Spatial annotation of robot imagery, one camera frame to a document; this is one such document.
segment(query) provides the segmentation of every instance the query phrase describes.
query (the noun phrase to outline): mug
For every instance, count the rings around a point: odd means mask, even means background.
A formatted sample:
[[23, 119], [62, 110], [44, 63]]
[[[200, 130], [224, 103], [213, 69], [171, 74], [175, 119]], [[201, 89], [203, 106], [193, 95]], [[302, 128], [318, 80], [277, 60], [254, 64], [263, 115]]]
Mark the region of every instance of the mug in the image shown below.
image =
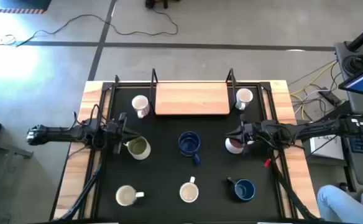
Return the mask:
[[130, 185], [123, 185], [118, 188], [117, 193], [115, 194], [115, 199], [118, 204], [122, 206], [133, 205], [139, 197], [144, 197], [144, 192], [136, 192]]
[[178, 140], [180, 152], [184, 156], [188, 157], [192, 156], [194, 158], [196, 165], [201, 164], [201, 159], [197, 154], [198, 149], [200, 148], [200, 144], [201, 144], [200, 137], [192, 131], [187, 131], [181, 134]]
[[254, 198], [256, 193], [255, 185], [247, 179], [233, 180], [231, 177], [227, 178], [231, 184], [231, 194], [240, 202], [248, 202]]
[[244, 150], [244, 147], [241, 143], [230, 138], [226, 139], [225, 145], [226, 149], [233, 154], [240, 154]]
[[132, 106], [139, 118], [143, 118], [150, 112], [149, 99], [143, 95], [135, 96], [132, 100]]
[[151, 146], [142, 136], [135, 138], [124, 144], [134, 159], [143, 160], [150, 155]]
[[187, 203], [194, 202], [198, 198], [198, 187], [194, 184], [195, 177], [190, 177], [190, 181], [180, 187], [180, 198]]
[[236, 98], [236, 108], [239, 110], [244, 110], [245, 107], [252, 101], [254, 94], [247, 88], [241, 88], [237, 91]]

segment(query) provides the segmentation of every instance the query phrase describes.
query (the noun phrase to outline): white mug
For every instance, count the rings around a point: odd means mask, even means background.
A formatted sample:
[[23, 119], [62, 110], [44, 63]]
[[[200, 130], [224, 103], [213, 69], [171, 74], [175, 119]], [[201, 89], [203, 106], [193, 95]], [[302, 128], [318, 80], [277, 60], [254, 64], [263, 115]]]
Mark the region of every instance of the white mug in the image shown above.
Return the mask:
[[252, 101], [254, 94], [247, 88], [242, 88], [237, 91], [236, 98], [236, 108], [239, 110], [244, 110], [245, 107]]
[[198, 198], [198, 187], [194, 184], [195, 177], [190, 177], [190, 181], [180, 187], [180, 198], [187, 203], [194, 202]]
[[146, 138], [140, 136], [125, 143], [127, 150], [134, 159], [143, 160], [150, 155], [151, 146]]
[[135, 96], [132, 100], [132, 106], [139, 118], [143, 118], [150, 112], [149, 99], [143, 95]]
[[118, 188], [117, 193], [115, 194], [115, 199], [118, 204], [122, 206], [133, 205], [139, 197], [144, 197], [144, 192], [136, 192], [136, 190], [130, 185], [123, 185]]
[[233, 154], [240, 154], [243, 152], [244, 147], [241, 143], [233, 139], [226, 139], [226, 149]]

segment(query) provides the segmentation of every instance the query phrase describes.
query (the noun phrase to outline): navy blue mug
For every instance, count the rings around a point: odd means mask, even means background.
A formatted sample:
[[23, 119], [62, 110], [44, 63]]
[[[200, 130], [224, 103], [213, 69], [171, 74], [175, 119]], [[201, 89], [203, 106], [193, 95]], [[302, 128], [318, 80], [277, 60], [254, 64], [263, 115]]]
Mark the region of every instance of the navy blue mug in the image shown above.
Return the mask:
[[201, 164], [201, 159], [198, 156], [198, 149], [200, 148], [201, 140], [196, 133], [187, 131], [181, 134], [178, 140], [178, 145], [180, 152], [184, 156], [193, 157], [195, 164]]
[[248, 202], [254, 198], [256, 193], [255, 185], [247, 179], [234, 180], [231, 177], [227, 178], [231, 184], [231, 194], [240, 202]]

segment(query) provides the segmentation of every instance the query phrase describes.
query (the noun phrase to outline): wooden table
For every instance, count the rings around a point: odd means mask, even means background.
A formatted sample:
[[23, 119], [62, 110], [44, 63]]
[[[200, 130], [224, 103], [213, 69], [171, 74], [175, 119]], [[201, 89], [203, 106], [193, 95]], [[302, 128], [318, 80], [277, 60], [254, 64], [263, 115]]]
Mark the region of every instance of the wooden table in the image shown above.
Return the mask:
[[[208, 82], [208, 81], [188, 81], [188, 82]], [[296, 124], [295, 114], [293, 113], [292, 103], [289, 96], [288, 86], [285, 80], [243, 80], [240, 82], [270, 82], [273, 94], [273, 101], [277, 118], [280, 123]], [[90, 112], [94, 104], [99, 104], [101, 97], [101, 89], [103, 82], [101, 81], [90, 81], [86, 82], [85, 89], [83, 91], [83, 97], [78, 115], [78, 120], [82, 121], [90, 117]], [[266, 113], [271, 118], [271, 112], [269, 108], [269, 102], [266, 92], [264, 92]], [[104, 100], [104, 115], [108, 110], [109, 94], [107, 94]], [[83, 147], [82, 143], [72, 143], [69, 154], [75, 152]], [[94, 157], [94, 161], [98, 162], [98, 154]], [[67, 160], [65, 171], [60, 182], [61, 187], [58, 193], [56, 201], [55, 211], [53, 214], [54, 218], [61, 217], [75, 202], [76, 198], [81, 193], [83, 184], [86, 177], [86, 168], [88, 164], [88, 158], [90, 149], [85, 149], [77, 154], [74, 154], [69, 160]], [[305, 153], [298, 147], [289, 147], [285, 150], [285, 157], [287, 160], [287, 167], [290, 176], [290, 182], [292, 189], [295, 191], [297, 196], [303, 202], [309, 211], [319, 217], [318, 206], [316, 203], [316, 197], [311, 183], [310, 173], [306, 163]], [[90, 216], [91, 203], [93, 198], [93, 191], [91, 190], [88, 195], [85, 217]], [[287, 200], [286, 193], [282, 190], [283, 206], [287, 217], [291, 217], [291, 211], [289, 202]]]

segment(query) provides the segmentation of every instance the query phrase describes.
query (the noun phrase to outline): gray floor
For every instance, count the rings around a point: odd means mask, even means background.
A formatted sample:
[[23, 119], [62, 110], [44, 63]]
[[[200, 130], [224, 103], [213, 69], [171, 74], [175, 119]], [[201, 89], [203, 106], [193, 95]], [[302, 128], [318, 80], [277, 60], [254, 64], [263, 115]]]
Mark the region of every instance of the gray floor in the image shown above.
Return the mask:
[[[43, 15], [0, 14], [0, 40], [6, 34], [25, 40], [35, 30], [55, 30], [79, 14], [105, 19], [110, 2], [53, 0]], [[166, 12], [180, 26], [175, 37], [125, 37], [110, 29], [106, 41], [330, 47], [353, 39], [363, 30], [363, 0], [182, 0], [170, 3]], [[112, 23], [121, 32], [174, 31], [165, 17], [147, 11], [141, 0], [118, 0]], [[102, 29], [102, 22], [86, 17], [56, 35], [34, 41], [59, 45], [64, 41], [98, 42]], [[12, 172], [0, 187], [1, 222], [6, 223], [9, 217], [12, 223], [48, 220], [68, 144], [28, 146], [25, 133], [36, 124], [72, 123], [71, 112], [79, 108], [95, 53], [96, 47], [0, 46], [0, 123], [4, 126], [0, 138], [35, 152], [29, 161], [15, 159]], [[121, 80], [148, 80], [153, 67], [161, 80], [219, 80], [232, 67], [237, 79], [292, 82], [333, 59], [333, 52], [105, 47], [95, 80], [112, 80], [115, 74]], [[302, 88], [310, 78], [293, 84], [290, 90]], [[316, 84], [329, 87], [329, 73]], [[346, 98], [342, 91], [336, 94]], [[321, 117], [318, 105], [306, 108], [311, 118]], [[340, 168], [310, 166], [310, 171], [316, 190], [343, 181]]]

